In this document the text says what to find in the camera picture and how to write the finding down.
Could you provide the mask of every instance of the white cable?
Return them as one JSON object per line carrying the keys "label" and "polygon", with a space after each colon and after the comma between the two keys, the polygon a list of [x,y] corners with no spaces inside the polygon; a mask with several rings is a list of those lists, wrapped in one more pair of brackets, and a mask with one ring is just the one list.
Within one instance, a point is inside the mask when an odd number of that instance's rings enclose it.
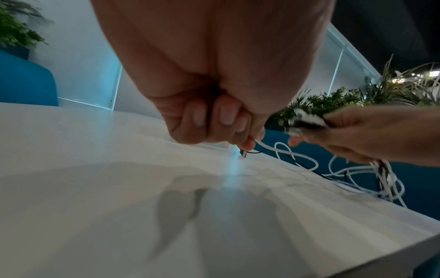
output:
{"label": "white cable", "polygon": [[[278,153],[285,153],[285,154],[291,155],[293,161],[295,162],[295,164],[298,167],[300,167],[300,168],[302,168],[302,169],[304,169],[306,171],[313,172],[313,171],[315,171],[319,167],[319,163],[315,159],[313,159],[313,158],[311,158],[311,157],[309,157],[307,155],[300,154],[300,153],[293,153],[292,150],[290,149],[290,147],[288,145],[282,143],[282,142],[275,143],[274,147],[268,146],[268,145],[264,144],[261,141],[256,141],[256,142],[260,146],[262,146],[262,147],[264,147],[264,148],[266,148],[268,150],[274,151],[275,154],[276,154],[276,157],[279,160],[281,160],[281,158],[280,158]],[[285,146],[289,151],[284,151],[284,150],[277,149],[276,146],[278,146],[278,145]],[[304,168],[303,166],[299,165],[296,162],[295,156],[308,159],[308,160],[312,161],[315,164],[315,166],[313,166],[310,169],[306,169],[306,168]],[[342,189],[344,189],[346,191],[352,192],[352,193],[359,193],[359,191],[361,191],[363,193],[374,195],[374,196],[382,196],[384,199],[387,199],[388,201],[391,201],[391,202],[394,201],[394,200],[399,200],[400,203],[402,204],[402,206],[407,208],[405,202],[402,200],[402,195],[405,193],[405,186],[396,177],[396,175],[394,174],[394,172],[393,172],[393,170],[391,168],[391,165],[390,165],[390,163],[388,161],[386,161],[386,160],[383,161],[385,166],[386,166],[386,168],[387,168],[387,170],[388,170],[387,171],[388,172],[388,176],[386,176],[386,171],[383,171],[383,173],[379,173],[379,164],[378,163],[374,163],[374,164],[370,163],[370,166],[347,167],[347,168],[341,169],[339,171],[333,172],[333,170],[331,169],[331,165],[333,164],[335,159],[336,159],[336,156],[333,156],[330,159],[330,161],[329,161],[328,168],[329,168],[330,174],[324,174],[323,176],[324,177],[332,177],[332,176],[334,176],[334,177],[343,177],[344,174],[342,174],[342,173],[345,173],[347,175],[347,177],[349,178],[349,180],[351,181],[351,183],[347,183],[347,182],[343,182],[343,181],[339,181],[339,180],[338,181],[333,180],[332,183],[334,185],[336,185],[339,188],[342,188]],[[352,177],[352,175],[355,175],[355,174],[375,174],[376,177],[380,181],[379,184],[380,184],[381,190],[379,192],[377,192],[377,191],[373,191],[373,190],[366,189],[366,188],[363,188],[363,187],[359,186],[354,181],[354,179]],[[398,189],[397,189],[397,184],[400,185],[400,189],[401,189],[400,191],[398,191]]]}

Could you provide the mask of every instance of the white table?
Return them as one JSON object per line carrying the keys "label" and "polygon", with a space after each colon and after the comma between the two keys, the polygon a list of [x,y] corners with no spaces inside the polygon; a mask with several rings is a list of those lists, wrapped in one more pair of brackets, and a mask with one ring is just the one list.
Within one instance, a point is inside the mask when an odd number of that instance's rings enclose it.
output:
{"label": "white table", "polygon": [[2,278],[322,277],[440,234],[267,155],[173,143],[135,114],[0,104],[0,134]]}

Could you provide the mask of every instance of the ceiling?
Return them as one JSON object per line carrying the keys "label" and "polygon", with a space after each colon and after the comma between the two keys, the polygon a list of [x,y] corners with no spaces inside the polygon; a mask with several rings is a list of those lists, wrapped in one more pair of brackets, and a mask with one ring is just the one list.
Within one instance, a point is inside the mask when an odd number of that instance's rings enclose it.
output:
{"label": "ceiling", "polygon": [[438,0],[338,0],[332,23],[379,72],[440,62]]}

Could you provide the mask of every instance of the small electronic device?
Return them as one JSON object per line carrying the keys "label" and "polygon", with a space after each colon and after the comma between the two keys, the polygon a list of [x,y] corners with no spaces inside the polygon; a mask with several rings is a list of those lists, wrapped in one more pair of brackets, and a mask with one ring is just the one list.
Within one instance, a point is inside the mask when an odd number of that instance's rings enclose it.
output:
{"label": "small electronic device", "polygon": [[301,129],[323,129],[328,127],[324,119],[314,115],[307,114],[302,109],[295,109],[296,116],[289,119],[287,123],[281,122],[284,125],[284,133],[290,136],[299,136]]}

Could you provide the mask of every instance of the plant pot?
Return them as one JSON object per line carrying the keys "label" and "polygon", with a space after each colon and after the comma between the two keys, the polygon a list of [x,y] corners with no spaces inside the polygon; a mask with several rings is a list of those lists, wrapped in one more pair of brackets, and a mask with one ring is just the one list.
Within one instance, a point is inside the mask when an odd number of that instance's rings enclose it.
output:
{"label": "plant pot", "polygon": [[268,130],[273,130],[273,131],[284,131],[284,127],[278,125],[278,123],[274,123],[274,122],[266,122],[266,124],[264,125],[265,129]]}
{"label": "plant pot", "polygon": [[29,53],[30,50],[29,48],[26,48],[24,46],[21,45],[7,45],[7,46],[1,46],[0,45],[0,50],[5,51],[6,53],[9,53],[11,55],[14,55],[16,57],[28,60],[29,59]]}

